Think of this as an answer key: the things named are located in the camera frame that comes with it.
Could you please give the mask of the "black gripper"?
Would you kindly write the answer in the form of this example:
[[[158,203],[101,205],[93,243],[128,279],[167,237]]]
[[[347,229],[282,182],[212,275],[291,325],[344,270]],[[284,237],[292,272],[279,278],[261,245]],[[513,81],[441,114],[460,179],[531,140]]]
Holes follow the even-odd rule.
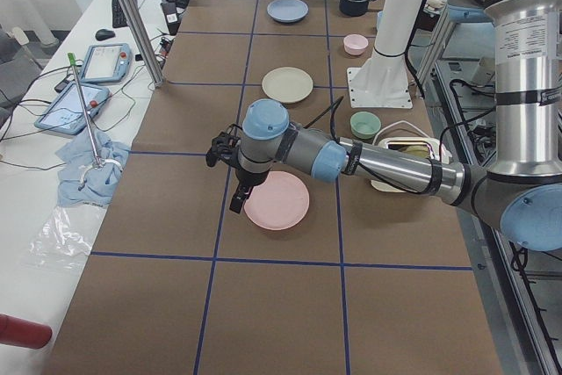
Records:
[[[235,175],[238,179],[238,186],[234,191],[233,197],[231,198],[231,202],[229,205],[229,210],[235,213],[240,214],[242,208],[244,207],[245,202],[250,197],[251,192],[255,186],[262,184],[268,174],[268,169],[259,169],[259,170],[248,170],[245,169],[242,165],[243,162],[241,158],[236,157],[236,171]]]

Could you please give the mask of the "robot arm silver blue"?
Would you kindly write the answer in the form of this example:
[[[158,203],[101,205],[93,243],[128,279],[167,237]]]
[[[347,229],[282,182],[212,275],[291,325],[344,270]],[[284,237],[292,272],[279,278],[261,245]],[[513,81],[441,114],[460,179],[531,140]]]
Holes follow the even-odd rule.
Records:
[[[346,138],[331,140],[289,120],[277,101],[255,101],[229,164],[239,212],[274,162],[332,182],[341,174],[435,195],[477,216],[511,242],[550,251],[561,246],[557,38],[561,0],[454,0],[481,7],[495,30],[496,158],[486,168],[442,164]]]

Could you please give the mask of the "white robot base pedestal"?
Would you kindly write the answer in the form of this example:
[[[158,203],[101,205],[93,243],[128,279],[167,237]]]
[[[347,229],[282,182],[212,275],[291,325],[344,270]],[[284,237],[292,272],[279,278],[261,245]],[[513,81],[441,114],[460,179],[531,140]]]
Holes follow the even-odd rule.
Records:
[[[413,107],[407,75],[407,48],[425,0],[385,0],[373,51],[360,68],[348,69],[353,108]]]

